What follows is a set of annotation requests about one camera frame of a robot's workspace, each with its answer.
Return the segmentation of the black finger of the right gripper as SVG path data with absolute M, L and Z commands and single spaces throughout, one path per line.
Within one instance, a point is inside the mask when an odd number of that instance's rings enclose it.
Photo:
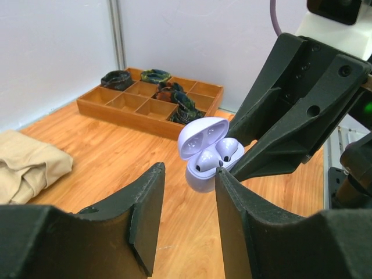
M 276 40 L 256 81 L 230 121 L 228 137 L 244 146 L 275 127 L 308 92 L 308 39 L 288 33 Z
M 345 54 L 308 60 L 308 92 L 231 169 L 239 181 L 292 173 L 319 149 L 356 101 L 371 64 Z

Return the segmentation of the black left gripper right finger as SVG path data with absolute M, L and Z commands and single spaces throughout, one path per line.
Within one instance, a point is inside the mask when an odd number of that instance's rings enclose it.
M 244 187 L 227 170 L 216 172 L 216 202 L 226 278 L 307 278 L 300 221 Z

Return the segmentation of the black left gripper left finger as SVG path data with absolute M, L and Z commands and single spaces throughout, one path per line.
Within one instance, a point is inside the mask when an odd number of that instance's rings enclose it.
M 88 244 L 107 276 L 151 276 L 162 213 L 165 165 L 155 163 L 135 181 L 80 210 L 92 224 Z

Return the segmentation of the purple earbud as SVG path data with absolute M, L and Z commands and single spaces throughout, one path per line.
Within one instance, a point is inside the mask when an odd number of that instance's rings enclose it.
M 195 168 L 199 172 L 206 172 L 211 169 L 221 167 L 222 165 L 223 162 L 214 152 L 210 150 L 204 150 L 198 156 L 195 163 Z
M 238 141 L 235 138 L 223 138 L 216 144 L 216 151 L 224 162 L 229 162 L 238 150 Z

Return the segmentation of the purple charging case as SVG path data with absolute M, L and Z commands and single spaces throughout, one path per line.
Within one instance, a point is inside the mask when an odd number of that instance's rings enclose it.
M 187 162 L 185 179 L 196 192 L 215 189 L 218 167 L 231 170 L 245 153 L 243 145 L 228 137 L 230 122 L 222 117 L 203 117 L 188 123 L 178 136 L 180 158 Z

